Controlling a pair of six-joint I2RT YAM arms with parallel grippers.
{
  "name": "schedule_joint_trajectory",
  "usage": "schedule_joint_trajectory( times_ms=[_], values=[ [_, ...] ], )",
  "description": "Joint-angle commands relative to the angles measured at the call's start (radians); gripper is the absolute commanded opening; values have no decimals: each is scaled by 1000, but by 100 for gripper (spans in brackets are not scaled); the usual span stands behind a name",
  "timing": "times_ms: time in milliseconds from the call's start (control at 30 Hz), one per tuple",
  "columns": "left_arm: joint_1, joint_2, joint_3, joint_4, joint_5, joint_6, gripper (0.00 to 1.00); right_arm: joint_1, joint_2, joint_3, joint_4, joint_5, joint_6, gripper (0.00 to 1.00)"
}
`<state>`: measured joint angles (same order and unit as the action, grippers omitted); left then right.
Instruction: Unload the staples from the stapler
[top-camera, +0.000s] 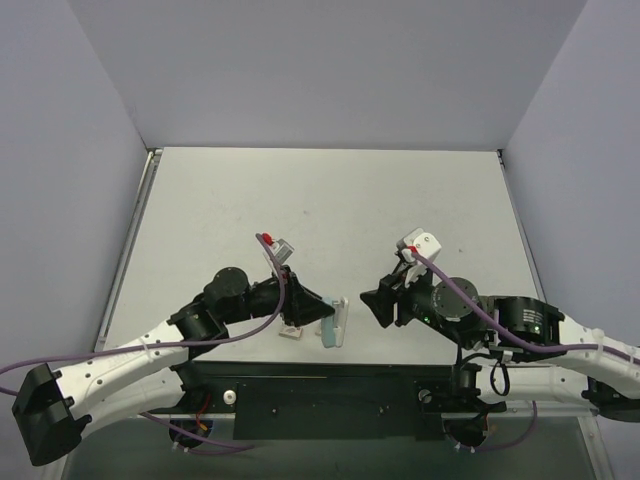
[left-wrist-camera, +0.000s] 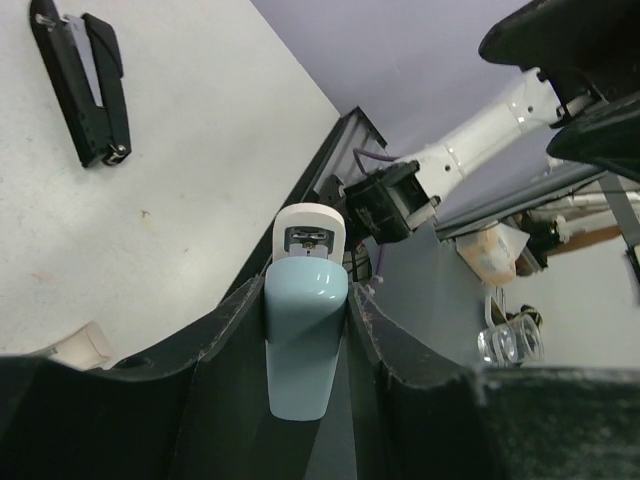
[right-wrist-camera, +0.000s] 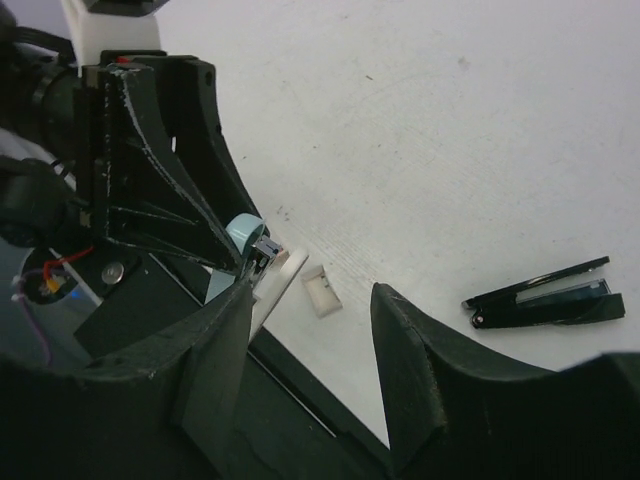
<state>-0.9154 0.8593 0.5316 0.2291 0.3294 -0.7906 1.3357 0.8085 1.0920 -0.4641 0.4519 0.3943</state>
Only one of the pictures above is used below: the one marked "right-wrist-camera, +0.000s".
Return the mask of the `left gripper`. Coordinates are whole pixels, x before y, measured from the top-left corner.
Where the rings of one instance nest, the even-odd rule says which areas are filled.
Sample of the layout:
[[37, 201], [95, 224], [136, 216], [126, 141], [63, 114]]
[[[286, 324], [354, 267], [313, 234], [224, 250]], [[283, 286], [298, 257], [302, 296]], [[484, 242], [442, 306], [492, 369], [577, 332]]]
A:
[[212, 64], [161, 50], [104, 51], [78, 73], [65, 56], [29, 61], [29, 133], [71, 167], [79, 226], [113, 244], [242, 270], [226, 227], [260, 213], [222, 132]]

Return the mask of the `light blue white stapler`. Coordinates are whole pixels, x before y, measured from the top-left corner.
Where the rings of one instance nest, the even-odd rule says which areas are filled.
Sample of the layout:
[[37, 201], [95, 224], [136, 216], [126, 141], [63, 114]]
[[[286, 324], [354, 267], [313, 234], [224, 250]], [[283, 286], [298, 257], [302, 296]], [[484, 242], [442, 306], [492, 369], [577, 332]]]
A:
[[261, 218], [248, 213], [235, 217], [226, 231], [243, 255], [244, 272], [253, 290], [251, 342], [308, 259], [308, 253], [304, 249], [290, 253], [270, 238]]

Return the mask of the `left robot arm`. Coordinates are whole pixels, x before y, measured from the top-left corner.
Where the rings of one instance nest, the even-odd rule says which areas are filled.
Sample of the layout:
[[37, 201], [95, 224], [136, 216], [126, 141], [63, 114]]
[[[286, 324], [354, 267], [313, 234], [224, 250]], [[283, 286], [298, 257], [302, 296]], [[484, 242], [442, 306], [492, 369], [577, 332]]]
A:
[[243, 276], [264, 224], [230, 154], [216, 67], [161, 44], [158, 1], [63, 1], [66, 35], [1, 5], [1, 235]]

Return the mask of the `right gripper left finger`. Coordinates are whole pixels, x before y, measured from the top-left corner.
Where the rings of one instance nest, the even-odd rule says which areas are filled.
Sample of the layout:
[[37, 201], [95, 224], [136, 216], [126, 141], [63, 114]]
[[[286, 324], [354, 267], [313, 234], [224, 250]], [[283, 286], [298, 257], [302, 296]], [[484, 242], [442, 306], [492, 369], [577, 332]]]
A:
[[252, 294], [77, 369], [1, 360], [5, 479], [386, 479], [382, 452], [332, 429], [247, 360]]

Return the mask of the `black stapler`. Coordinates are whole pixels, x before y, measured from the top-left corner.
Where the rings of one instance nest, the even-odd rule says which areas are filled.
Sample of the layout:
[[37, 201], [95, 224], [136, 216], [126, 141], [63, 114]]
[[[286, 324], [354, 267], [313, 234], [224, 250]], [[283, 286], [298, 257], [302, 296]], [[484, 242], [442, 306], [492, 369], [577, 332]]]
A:
[[462, 302], [473, 313], [476, 329], [510, 329], [542, 325], [588, 325], [618, 320], [626, 315], [623, 297], [610, 291], [604, 279], [573, 285], [531, 298], [526, 292], [590, 273], [610, 262], [607, 256], [486, 292]]

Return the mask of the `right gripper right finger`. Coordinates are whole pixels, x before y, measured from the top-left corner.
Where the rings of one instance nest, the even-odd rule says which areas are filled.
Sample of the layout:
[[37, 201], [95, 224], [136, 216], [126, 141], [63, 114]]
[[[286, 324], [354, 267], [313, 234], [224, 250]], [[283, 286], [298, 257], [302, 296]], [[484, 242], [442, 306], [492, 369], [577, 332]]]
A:
[[473, 341], [382, 283], [370, 314], [397, 477], [638, 477], [637, 354], [546, 370]]

